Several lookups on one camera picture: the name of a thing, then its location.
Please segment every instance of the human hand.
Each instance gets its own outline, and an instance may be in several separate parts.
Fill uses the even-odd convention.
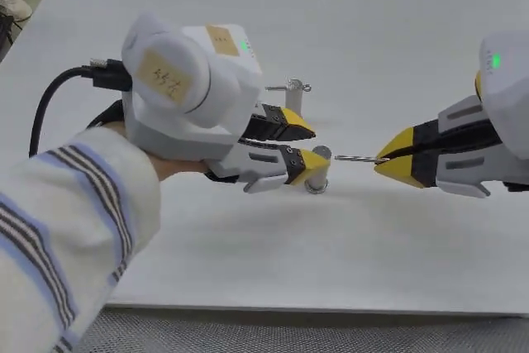
[[[111,122],[103,125],[103,127],[110,128],[122,136],[125,135],[125,123]],[[161,181],[167,179],[171,175],[177,173],[206,173],[207,166],[198,161],[183,161],[183,160],[163,160],[159,157],[146,153],[150,162],[155,168],[158,179]]]

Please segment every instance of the striped sleeve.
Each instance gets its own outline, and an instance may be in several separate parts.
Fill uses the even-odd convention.
[[[11,168],[0,178],[0,351],[72,351],[159,227],[156,173],[114,131]]]

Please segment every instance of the table surface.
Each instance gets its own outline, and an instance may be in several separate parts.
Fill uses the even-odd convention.
[[[235,23],[275,85],[313,86],[312,148],[373,155],[406,126],[474,91],[482,38],[529,26],[529,0],[43,0],[0,65],[5,169],[27,154],[45,86],[90,58],[120,56],[144,10],[178,26]],[[45,119],[42,148],[114,98],[76,80]],[[263,100],[282,104],[282,93]],[[335,163],[321,196],[246,195],[189,175],[163,189],[162,232],[111,303],[162,307],[529,312],[527,196],[416,190],[370,165]]]

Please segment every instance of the white shoe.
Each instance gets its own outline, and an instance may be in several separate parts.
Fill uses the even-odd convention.
[[[0,11],[15,18],[16,22],[27,20],[33,10],[23,0],[0,0]]]

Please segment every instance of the handwritten label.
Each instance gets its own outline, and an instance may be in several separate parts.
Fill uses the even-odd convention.
[[[148,87],[181,105],[193,80],[154,50],[146,50],[136,77]]]
[[[206,31],[212,40],[213,47],[217,54],[239,56],[239,50],[231,37],[229,29],[219,26],[207,25]]]

